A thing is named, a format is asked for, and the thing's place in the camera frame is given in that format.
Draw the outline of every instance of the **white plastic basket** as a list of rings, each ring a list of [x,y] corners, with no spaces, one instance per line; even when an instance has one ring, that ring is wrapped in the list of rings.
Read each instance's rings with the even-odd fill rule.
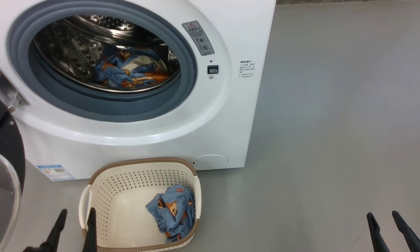
[[[193,190],[196,219],[191,232],[170,244],[160,233],[145,205],[157,193],[173,185]],[[199,225],[202,194],[193,166],[178,158],[149,158],[109,164],[99,169],[84,189],[79,203],[79,222],[87,233],[87,218],[96,210],[98,250],[105,252],[165,251],[187,245]]]

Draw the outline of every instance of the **concrete floor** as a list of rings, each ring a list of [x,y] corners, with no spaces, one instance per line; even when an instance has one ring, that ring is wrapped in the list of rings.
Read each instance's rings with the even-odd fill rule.
[[[201,223],[177,251],[372,251],[367,212],[408,251],[391,211],[420,238],[420,3],[277,6],[246,167],[199,176]],[[6,252],[63,208],[59,252],[81,251],[87,181],[26,181]]]

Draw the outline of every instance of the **blue cloth in basket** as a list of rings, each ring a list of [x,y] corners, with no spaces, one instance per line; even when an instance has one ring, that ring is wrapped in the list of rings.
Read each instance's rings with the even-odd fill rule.
[[[194,225],[194,195],[189,187],[174,185],[165,193],[158,193],[147,203],[146,209],[154,216],[166,243],[185,238]]]

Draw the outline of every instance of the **clothing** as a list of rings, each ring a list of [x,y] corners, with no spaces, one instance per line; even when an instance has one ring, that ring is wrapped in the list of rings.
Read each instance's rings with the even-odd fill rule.
[[[114,88],[138,88],[166,80],[168,68],[149,48],[104,48],[95,67],[96,80]]]
[[[174,185],[165,193],[158,193],[146,205],[154,216],[166,243],[185,238],[194,225],[194,195],[189,187]]]

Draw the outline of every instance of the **front-loading washing machine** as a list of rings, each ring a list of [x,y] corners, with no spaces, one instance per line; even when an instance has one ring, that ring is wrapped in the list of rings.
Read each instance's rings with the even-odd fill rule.
[[[52,180],[243,167],[274,0],[1,0],[0,98]]]

